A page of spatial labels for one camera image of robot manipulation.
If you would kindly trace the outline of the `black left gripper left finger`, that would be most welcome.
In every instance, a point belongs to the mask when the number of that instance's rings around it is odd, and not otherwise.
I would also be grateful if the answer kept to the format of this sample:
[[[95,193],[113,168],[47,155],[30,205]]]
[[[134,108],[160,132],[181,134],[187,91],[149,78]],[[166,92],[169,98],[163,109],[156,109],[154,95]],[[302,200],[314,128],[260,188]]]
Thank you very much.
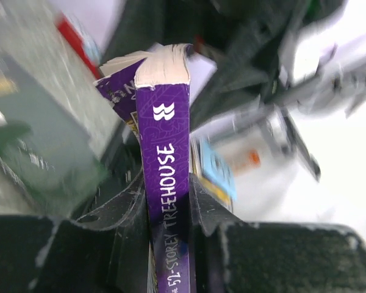
[[[79,220],[0,215],[0,292],[146,292],[143,176]]]

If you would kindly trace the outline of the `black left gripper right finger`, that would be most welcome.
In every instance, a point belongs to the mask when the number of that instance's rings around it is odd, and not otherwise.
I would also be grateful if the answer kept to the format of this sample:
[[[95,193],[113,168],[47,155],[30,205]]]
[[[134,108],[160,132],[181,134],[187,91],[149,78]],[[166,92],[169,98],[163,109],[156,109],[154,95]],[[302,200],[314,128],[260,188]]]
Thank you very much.
[[[192,292],[366,292],[366,246],[349,227],[244,222],[190,176]]]

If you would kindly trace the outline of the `purple 52-Storey Treehouse book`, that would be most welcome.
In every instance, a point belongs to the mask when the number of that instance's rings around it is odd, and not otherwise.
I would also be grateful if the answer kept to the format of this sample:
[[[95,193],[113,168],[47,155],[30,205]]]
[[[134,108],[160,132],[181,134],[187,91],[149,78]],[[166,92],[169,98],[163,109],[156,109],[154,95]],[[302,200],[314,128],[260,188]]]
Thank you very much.
[[[166,45],[117,57],[95,82],[140,142],[159,292],[190,291],[190,49]]]

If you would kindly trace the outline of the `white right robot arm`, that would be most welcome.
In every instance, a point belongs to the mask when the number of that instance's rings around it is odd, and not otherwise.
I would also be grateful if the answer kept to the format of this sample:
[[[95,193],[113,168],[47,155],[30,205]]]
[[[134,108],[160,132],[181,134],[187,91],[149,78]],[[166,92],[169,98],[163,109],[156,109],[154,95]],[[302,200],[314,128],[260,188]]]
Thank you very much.
[[[304,33],[316,33],[339,18],[344,1],[193,1],[198,52],[217,63],[190,108],[190,128],[259,99],[258,113],[281,110],[289,148],[298,150],[313,177],[320,166],[307,150],[286,108],[312,101],[326,92],[350,89],[357,100],[366,97],[366,53],[349,62],[336,57],[332,48],[303,80],[293,83],[287,70],[286,84],[278,89],[281,71],[296,60],[296,46]]]

